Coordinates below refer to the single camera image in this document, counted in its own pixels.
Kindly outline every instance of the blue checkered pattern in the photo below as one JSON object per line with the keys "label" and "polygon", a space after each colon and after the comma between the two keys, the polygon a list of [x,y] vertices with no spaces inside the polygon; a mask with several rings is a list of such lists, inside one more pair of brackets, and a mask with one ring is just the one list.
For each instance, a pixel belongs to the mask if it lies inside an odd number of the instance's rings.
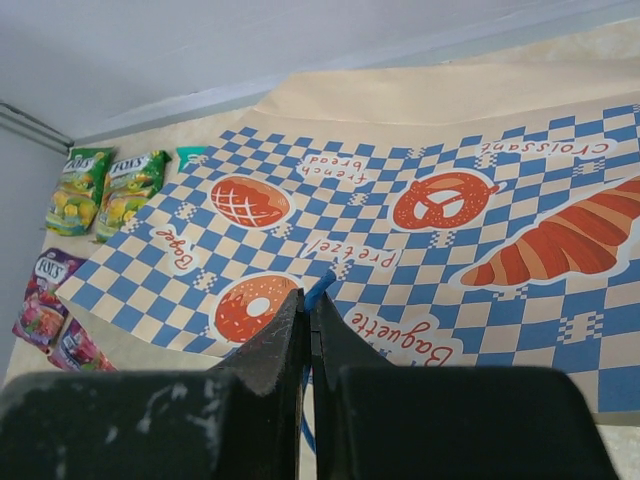
{"label": "blue checkered pattern", "polygon": [[[632,295],[626,303],[618,298],[624,298],[623,293],[615,300],[608,297],[610,291],[640,286],[638,249],[628,269],[605,279],[563,279],[499,293],[459,290],[449,280],[540,214],[604,183],[638,175],[639,131],[640,108],[634,105],[608,108],[590,118],[550,119],[544,130],[514,126],[501,137],[477,132],[454,145],[422,148],[323,141],[249,127],[226,131],[205,151],[208,160],[187,165],[138,212],[128,233],[116,234],[97,258],[76,272],[77,288],[70,292],[63,287],[62,292],[150,343],[225,355],[228,349],[218,348],[220,342],[208,334],[212,299],[225,287],[262,271],[287,272],[309,287],[327,268],[334,268],[341,281],[329,293],[343,315],[358,304],[400,322],[424,313],[428,305],[440,330],[462,341],[463,363],[553,366],[572,375],[597,411],[638,410],[640,356],[637,363],[618,365],[609,352],[630,335],[640,340],[640,306]],[[506,152],[482,158],[476,153],[480,144],[498,140],[603,138],[619,142],[606,160]],[[362,160],[373,181],[354,187],[337,179],[303,179],[296,165],[306,155],[321,153]],[[503,184],[481,221],[451,232],[409,234],[391,227],[387,210],[397,192],[412,179],[455,168],[478,170]],[[232,173],[284,189],[294,199],[296,213],[271,231],[249,232],[232,225],[215,214],[207,200],[212,183]],[[187,275],[171,275],[163,267],[165,252],[150,243],[152,226],[166,223],[191,239],[202,259]],[[319,237],[383,250],[400,248],[403,253],[390,272],[351,261],[339,265],[320,254],[300,258],[302,248]],[[116,278],[109,285],[100,281],[105,271]],[[110,308],[99,309],[105,297],[111,300]]]}

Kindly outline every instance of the croissant illustration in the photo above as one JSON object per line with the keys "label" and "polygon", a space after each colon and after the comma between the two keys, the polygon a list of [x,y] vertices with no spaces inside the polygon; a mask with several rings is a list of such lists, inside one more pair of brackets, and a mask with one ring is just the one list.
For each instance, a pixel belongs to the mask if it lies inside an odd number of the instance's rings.
{"label": "croissant illustration", "polygon": [[515,242],[472,266],[462,285],[512,286],[551,280],[567,272],[602,273],[617,262],[640,216],[640,176],[603,190],[547,217]]}

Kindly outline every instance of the donut hole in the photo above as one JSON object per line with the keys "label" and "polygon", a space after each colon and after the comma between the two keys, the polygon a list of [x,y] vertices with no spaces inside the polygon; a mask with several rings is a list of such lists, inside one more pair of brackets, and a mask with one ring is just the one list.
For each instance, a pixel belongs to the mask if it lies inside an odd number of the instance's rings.
{"label": "donut hole", "polygon": [[269,307],[271,306],[271,301],[266,297],[258,297],[254,298],[247,305],[247,315],[250,317],[259,317],[260,315],[264,315]]}

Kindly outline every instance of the blue tip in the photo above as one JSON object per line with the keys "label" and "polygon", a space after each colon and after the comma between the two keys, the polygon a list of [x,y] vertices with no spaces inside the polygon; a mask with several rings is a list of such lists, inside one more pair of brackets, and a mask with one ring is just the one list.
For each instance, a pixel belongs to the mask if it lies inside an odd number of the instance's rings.
{"label": "blue tip", "polygon": [[325,273],[322,278],[320,278],[320,280],[318,280],[316,284],[311,287],[311,290],[309,290],[304,296],[304,311],[307,313],[311,313],[311,310],[314,309],[322,294],[335,281],[336,274],[333,273],[333,270],[327,270],[327,273]]}

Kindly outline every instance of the candy package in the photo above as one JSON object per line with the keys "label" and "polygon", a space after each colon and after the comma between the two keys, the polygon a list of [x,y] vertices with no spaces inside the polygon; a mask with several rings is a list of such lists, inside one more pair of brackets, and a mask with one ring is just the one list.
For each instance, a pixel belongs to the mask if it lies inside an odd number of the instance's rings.
{"label": "candy package", "polygon": [[140,157],[118,160],[104,181],[98,214],[97,240],[106,242],[162,188],[164,165],[171,157],[156,150]]}
{"label": "candy package", "polygon": [[75,318],[60,336],[49,362],[67,371],[116,370]]}
{"label": "candy package", "polygon": [[56,290],[75,272],[84,259],[50,248],[36,262],[13,333],[47,351],[64,325],[67,309]]}
{"label": "candy package", "polygon": [[193,162],[204,153],[207,147],[178,147],[178,157],[180,157],[180,164],[178,165],[178,171],[181,172],[187,163]]}
{"label": "candy package", "polygon": [[112,148],[74,148],[51,197],[46,223],[60,235],[84,234],[98,211]]}

